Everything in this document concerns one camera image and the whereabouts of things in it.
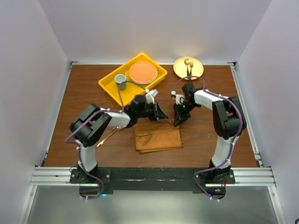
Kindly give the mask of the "brown cloth napkin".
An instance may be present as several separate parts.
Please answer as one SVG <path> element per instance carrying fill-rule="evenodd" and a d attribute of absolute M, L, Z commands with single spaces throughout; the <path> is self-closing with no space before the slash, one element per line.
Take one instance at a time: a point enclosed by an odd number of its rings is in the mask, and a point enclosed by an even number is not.
<path fill-rule="evenodd" d="M 135 148 L 140 154 L 183 147 L 179 126 L 172 119 L 137 124 L 134 130 Z"/>

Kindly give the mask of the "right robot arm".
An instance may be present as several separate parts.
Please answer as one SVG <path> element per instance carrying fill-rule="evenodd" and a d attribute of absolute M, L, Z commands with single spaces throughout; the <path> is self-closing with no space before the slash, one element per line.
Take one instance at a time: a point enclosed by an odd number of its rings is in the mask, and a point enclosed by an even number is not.
<path fill-rule="evenodd" d="M 243 130 L 246 129 L 246 119 L 238 97 L 224 97 L 208 89 L 196 89 L 192 83 L 182 87 L 183 94 L 174 90 L 171 96 L 175 98 L 174 125 L 178 126 L 191 117 L 190 112 L 204 106 L 212 111 L 213 125 L 217 137 L 215 153 L 210 160 L 209 167 L 199 171 L 195 177 L 206 183 L 219 183 L 231 169 L 231 156 Z"/>

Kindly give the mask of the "rose gold spoon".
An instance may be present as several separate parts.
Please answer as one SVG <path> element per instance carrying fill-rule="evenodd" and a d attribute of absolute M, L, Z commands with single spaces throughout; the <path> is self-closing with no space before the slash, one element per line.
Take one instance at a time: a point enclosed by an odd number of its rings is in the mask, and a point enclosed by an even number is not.
<path fill-rule="evenodd" d="M 104 142 L 105 142 L 107 139 L 109 139 L 113 134 L 114 134 L 114 132 L 111 132 L 106 138 L 104 138 L 100 143 L 98 143 L 97 146 L 96 146 L 95 148 L 99 148 L 99 147 L 101 147 L 101 146 L 104 144 Z"/>

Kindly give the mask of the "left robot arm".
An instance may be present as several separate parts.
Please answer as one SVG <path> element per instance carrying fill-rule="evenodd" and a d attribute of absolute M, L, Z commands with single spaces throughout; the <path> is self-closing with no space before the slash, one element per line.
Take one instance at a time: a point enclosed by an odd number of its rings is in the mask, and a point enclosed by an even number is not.
<path fill-rule="evenodd" d="M 79 160 L 74 178 L 85 183 L 101 183 L 95 159 L 96 143 L 107 127 L 131 128 L 139 118 L 151 121 L 168 119 L 154 97 L 136 95 L 131 103 L 120 111 L 100 108 L 90 104 L 70 125 L 71 135 L 65 143 L 77 146 Z"/>

